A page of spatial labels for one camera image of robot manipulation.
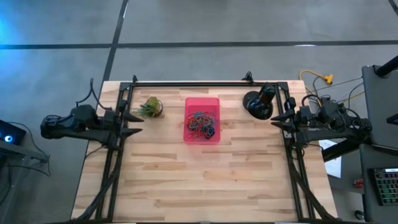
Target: white paper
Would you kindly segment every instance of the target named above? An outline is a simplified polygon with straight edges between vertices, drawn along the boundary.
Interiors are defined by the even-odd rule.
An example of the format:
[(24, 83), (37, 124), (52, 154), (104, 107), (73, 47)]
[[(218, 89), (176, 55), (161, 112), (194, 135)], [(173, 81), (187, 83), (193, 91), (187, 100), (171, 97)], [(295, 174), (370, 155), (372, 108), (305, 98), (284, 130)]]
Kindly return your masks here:
[[(330, 146), (333, 146), (337, 143), (329, 141), (329, 140), (320, 140), (319, 145), (323, 149), (327, 149)], [(326, 173), (328, 175), (332, 175), (333, 177), (341, 178), (341, 156), (336, 159), (332, 159), (325, 163)]]

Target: gray floor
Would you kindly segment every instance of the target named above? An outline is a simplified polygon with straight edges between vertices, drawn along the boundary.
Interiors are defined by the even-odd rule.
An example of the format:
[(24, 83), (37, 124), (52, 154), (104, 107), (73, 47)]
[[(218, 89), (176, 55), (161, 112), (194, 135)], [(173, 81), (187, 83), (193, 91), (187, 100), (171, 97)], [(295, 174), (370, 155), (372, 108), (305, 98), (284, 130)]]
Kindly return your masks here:
[[(122, 0), (8, 0), (0, 2), (1, 44), (110, 44)], [(120, 43), (396, 40), (398, 17), (388, 0), (130, 0)], [(361, 76), (363, 65), (396, 56), (398, 45), (324, 47), (220, 47), (118, 49), (110, 80), (296, 80), (311, 69), (334, 83)], [(52, 176), (26, 174), (8, 223), (48, 223), (70, 218), (86, 141), (46, 140), (39, 124), (47, 114), (67, 114), (88, 92), (99, 91), (109, 49), (0, 50), (0, 119), (23, 122), (51, 154)], [(311, 86), (313, 75), (304, 75)], [(360, 83), (327, 88), (339, 99)], [(317, 82), (319, 88), (325, 83)], [(364, 96), (351, 108), (366, 117)], [(361, 209), (352, 181), (358, 155), (343, 158), (343, 183), (331, 180), (340, 218)]]

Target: rubber band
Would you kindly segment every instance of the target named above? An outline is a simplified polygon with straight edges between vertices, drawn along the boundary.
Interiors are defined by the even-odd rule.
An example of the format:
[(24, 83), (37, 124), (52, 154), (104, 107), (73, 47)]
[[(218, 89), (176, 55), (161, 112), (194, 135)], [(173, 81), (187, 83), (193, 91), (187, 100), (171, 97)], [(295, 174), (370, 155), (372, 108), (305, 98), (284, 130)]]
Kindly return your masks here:
[(215, 134), (215, 114), (196, 112), (187, 116), (188, 138), (209, 139)]

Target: wooden tabletop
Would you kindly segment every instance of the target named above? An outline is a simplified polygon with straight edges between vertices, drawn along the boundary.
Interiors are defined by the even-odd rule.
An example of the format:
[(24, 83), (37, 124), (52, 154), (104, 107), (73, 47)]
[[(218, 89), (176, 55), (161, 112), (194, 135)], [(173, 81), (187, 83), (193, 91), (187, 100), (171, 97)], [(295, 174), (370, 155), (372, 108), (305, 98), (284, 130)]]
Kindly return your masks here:
[[(306, 95), (303, 81), (287, 81), (296, 101)], [(116, 106), (120, 82), (104, 82), (100, 102)], [(124, 148), (114, 222), (273, 222), (297, 221), (281, 130), (252, 117), (242, 98), (259, 87), (134, 88), (132, 111), (150, 96), (163, 102), (159, 118), (129, 123), (143, 131)], [(186, 97), (220, 99), (221, 141), (215, 146), (186, 145)], [(276, 99), (274, 114), (278, 114)], [(98, 148), (91, 142), (87, 153)], [(106, 149), (83, 166), (72, 218), (78, 217), (100, 189)], [(305, 149), (310, 188), (336, 217), (336, 208), (318, 147)], [(302, 207), (307, 214), (303, 193)], [(105, 203), (104, 214), (108, 209)]]

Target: small potted plant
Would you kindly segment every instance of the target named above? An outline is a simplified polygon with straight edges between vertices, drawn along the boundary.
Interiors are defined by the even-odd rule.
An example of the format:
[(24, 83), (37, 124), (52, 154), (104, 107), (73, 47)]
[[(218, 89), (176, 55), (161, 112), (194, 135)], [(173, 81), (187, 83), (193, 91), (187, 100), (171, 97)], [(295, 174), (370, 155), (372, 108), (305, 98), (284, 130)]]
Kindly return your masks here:
[(160, 116), (163, 111), (163, 104), (156, 97), (151, 96), (146, 103), (140, 105), (141, 109), (138, 113), (142, 116), (156, 118)]

